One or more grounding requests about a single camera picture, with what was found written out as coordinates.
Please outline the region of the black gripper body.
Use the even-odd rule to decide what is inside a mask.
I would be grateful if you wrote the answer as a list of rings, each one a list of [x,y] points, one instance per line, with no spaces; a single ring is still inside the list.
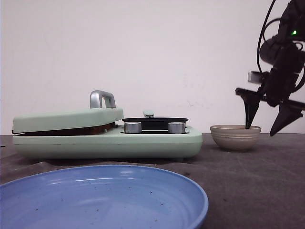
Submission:
[[[289,100],[290,94],[297,90],[295,84],[304,63],[305,52],[296,45],[288,45],[279,51],[270,73],[257,92],[237,88],[235,93],[247,103],[264,101],[271,107],[285,104],[304,110],[304,103]]]

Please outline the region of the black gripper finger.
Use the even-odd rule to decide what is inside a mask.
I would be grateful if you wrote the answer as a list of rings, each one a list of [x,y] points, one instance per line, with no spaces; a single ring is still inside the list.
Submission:
[[[304,103],[297,101],[285,101],[279,104],[279,112],[270,130],[270,136],[274,136],[287,125],[298,118],[303,117]]]
[[[245,107],[245,128],[249,129],[259,108],[259,103],[261,100],[259,96],[254,94],[244,94],[241,96],[241,98],[244,101]]]

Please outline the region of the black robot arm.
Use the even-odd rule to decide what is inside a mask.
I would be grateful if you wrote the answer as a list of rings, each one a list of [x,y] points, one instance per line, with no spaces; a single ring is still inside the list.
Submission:
[[[287,125],[303,117],[305,104],[290,100],[290,95],[305,84],[305,2],[292,0],[280,18],[264,20],[256,59],[272,65],[268,72],[259,70],[248,73],[248,82],[259,84],[257,91],[236,88],[245,107],[245,127],[250,128],[259,103],[279,107],[271,127],[274,136]]]

